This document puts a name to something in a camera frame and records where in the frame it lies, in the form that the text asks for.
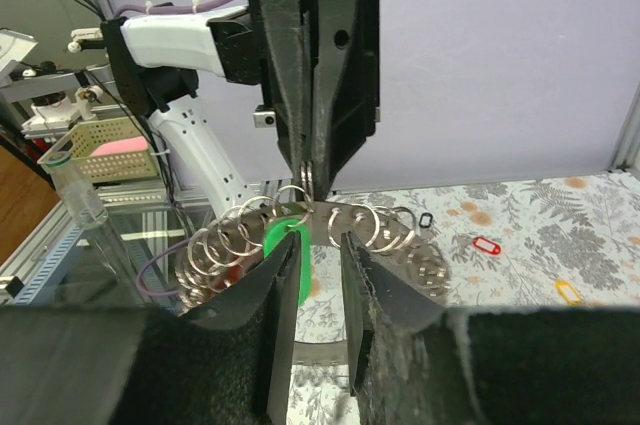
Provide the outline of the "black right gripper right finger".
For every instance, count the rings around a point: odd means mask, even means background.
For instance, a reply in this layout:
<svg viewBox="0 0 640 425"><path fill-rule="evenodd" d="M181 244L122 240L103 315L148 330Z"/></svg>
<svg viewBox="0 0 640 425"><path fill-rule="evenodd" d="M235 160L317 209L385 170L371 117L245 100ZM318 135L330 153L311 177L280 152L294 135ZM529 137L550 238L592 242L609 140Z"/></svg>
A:
<svg viewBox="0 0 640 425"><path fill-rule="evenodd" d="M635 424L635 307L445 307L341 239L349 387L365 424Z"/></svg>

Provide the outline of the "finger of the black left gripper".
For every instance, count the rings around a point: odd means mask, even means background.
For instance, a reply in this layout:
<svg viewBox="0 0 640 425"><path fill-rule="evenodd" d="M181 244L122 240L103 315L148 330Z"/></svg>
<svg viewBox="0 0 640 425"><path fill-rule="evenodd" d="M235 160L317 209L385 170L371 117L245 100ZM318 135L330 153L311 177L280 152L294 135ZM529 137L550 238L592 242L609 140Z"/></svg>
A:
<svg viewBox="0 0 640 425"><path fill-rule="evenodd" d="M249 0L263 96L276 115L278 147L296 185L308 185L313 0Z"/></svg>
<svg viewBox="0 0 640 425"><path fill-rule="evenodd" d="M376 130L380 0L313 0L308 170L326 195Z"/></svg>

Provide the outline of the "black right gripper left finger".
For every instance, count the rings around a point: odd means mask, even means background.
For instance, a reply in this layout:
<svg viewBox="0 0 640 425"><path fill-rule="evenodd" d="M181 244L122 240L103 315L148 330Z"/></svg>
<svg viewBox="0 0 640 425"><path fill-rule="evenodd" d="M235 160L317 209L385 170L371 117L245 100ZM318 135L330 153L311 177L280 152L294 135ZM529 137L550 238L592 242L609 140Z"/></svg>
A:
<svg viewBox="0 0 640 425"><path fill-rule="evenodd" d="M293 351L184 353L183 315L158 307L5 306L5 424L282 424Z"/></svg>

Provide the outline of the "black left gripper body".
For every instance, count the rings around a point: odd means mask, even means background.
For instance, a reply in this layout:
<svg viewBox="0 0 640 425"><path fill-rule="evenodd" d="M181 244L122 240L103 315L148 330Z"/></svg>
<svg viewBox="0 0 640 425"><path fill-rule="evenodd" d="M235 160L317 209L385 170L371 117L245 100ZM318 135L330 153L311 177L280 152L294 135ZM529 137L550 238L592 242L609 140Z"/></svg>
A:
<svg viewBox="0 0 640 425"><path fill-rule="evenodd" d="M370 137L380 0L252 0L263 98L281 138Z"/></svg>

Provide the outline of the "grey disc with key rings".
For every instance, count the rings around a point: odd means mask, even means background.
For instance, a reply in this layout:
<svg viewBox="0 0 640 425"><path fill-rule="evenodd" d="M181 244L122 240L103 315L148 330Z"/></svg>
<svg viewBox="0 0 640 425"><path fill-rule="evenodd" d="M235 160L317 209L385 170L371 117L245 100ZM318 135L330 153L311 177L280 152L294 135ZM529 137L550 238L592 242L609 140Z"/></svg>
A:
<svg viewBox="0 0 640 425"><path fill-rule="evenodd" d="M304 362L339 351L348 362L409 363L426 356L425 335L445 306L449 270L405 207L339 202L243 200L197 230L176 269L184 353L221 360L254 349L282 348ZM345 255L346 338L293 338L294 313L311 296L315 249Z"/></svg>

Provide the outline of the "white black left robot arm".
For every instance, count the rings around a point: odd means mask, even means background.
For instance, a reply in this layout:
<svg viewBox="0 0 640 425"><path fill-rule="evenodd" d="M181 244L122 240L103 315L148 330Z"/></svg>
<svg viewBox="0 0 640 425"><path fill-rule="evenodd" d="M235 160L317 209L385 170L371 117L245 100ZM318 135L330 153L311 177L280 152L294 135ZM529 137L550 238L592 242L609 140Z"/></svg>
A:
<svg viewBox="0 0 640 425"><path fill-rule="evenodd" d="M220 0L101 26L121 99L195 176L216 215L255 201L207 124L199 76L259 86L295 193L326 198L376 130L380 0Z"/></svg>

